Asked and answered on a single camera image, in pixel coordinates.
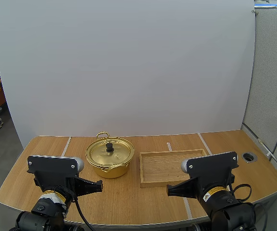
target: pot lid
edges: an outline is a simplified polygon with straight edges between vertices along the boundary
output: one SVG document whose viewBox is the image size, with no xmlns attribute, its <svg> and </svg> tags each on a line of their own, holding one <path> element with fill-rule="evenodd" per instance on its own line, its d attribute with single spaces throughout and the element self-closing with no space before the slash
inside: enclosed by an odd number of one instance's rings
<svg viewBox="0 0 277 231">
<path fill-rule="evenodd" d="M 108 137 L 99 139 L 100 134 Z M 96 167 L 110 167 L 119 163 L 127 164 L 133 157 L 133 145 L 122 138 L 110 137 L 107 132 L 97 135 L 97 140 L 86 150 L 87 160 Z"/>
</svg>

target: wooden tray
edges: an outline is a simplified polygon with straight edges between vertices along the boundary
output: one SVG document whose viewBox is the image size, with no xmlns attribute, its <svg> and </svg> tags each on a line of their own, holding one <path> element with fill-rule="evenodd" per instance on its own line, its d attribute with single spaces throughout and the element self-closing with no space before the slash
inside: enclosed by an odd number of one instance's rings
<svg viewBox="0 0 277 231">
<path fill-rule="evenodd" d="M 139 153 L 140 187 L 166 187 L 188 180 L 181 162 L 200 156 L 206 156 L 204 149 Z"/>
</svg>

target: lid knob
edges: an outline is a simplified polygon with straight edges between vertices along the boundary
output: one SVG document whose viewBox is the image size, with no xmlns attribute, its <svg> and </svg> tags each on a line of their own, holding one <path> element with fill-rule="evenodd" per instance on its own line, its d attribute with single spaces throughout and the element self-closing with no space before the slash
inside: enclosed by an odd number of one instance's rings
<svg viewBox="0 0 277 231">
<path fill-rule="evenodd" d="M 113 148 L 113 144 L 112 143 L 107 143 L 105 146 L 106 146 L 106 152 L 107 153 L 114 152 L 114 148 Z"/>
</svg>

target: white tape marking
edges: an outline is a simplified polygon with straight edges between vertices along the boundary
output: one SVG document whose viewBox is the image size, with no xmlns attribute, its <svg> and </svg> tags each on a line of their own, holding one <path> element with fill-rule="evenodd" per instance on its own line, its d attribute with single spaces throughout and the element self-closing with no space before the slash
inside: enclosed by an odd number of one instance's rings
<svg viewBox="0 0 277 231">
<path fill-rule="evenodd" d="M 167 142 L 166 144 L 167 144 L 168 150 L 171 152 L 172 151 L 171 143 Z"/>
<path fill-rule="evenodd" d="M 166 144 L 167 144 L 168 150 L 171 152 L 172 151 L 171 143 L 167 142 Z M 191 220 L 192 219 L 191 209 L 190 209 L 189 202 L 186 197 L 183 197 L 183 202 L 185 203 L 188 219 Z"/>
<path fill-rule="evenodd" d="M 186 211 L 187 211 L 188 219 L 191 220 L 191 219 L 193 219 L 193 217 L 192 217 L 192 214 L 191 214 L 191 209 L 190 209 L 190 206 L 189 206 L 189 202 L 188 202 L 186 197 L 183 197 L 183 201 L 184 201 L 185 206 L 186 206 Z"/>
<path fill-rule="evenodd" d="M 201 134 L 200 133 L 197 133 L 197 134 L 200 137 L 200 139 L 201 139 L 202 143 L 204 144 L 205 148 L 207 149 L 209 155 L 212 155 L 210 149 L 208 148 L 208 146 L 207 146 L 206 142 L 204 141 L 204 139 L 202 138 Z"/>
<path fill-rule="evenodd" d="M 71 136 L 69 136 L 68 142 L 67 142 L 65 148 L 63 149 L 63 153 L 62 153 L 61 156 L 64 156 L 64 155 L 65 155 L 65 153 L 66 153 L 66 151 L 67 151 L 67 148 L 68 148 L 68 145 L 69 145 L 69 143 L 70 143 L 70 140 L 71 140 Z"/>
</svg>

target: metal clamp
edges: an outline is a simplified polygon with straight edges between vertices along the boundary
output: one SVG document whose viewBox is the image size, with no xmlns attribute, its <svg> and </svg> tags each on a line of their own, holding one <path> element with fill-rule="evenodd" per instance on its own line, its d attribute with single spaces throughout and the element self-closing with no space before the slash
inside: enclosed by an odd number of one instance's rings
<svg viewBox="0 0 277 231">
<path fill-rule="evenodd" d="M 258 11 L 256 10 L 252 10 L 252 13 L 254 13 L 255 15 L 258 15 Z"/>
</svg>

